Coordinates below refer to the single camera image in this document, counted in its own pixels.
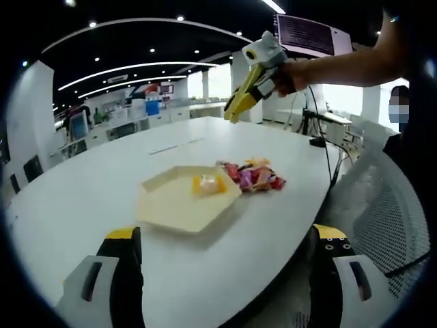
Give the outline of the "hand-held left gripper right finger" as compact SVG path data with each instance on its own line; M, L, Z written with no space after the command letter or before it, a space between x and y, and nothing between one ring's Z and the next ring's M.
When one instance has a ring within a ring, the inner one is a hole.
M397 307L385 275L337 228L314 224L311 233L309 326L383 326Z

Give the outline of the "person's right hand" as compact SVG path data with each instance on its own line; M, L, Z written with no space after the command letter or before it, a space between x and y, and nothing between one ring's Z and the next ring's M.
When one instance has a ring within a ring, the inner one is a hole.
M280 98L303 91L318 83L313 62L288 60L282 63L273 77L275 91Z

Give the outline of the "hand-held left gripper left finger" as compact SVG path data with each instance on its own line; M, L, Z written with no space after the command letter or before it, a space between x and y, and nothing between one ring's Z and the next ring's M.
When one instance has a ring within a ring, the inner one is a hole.
M56 310L69 327L144 327L141 230L117 229L67 276Z

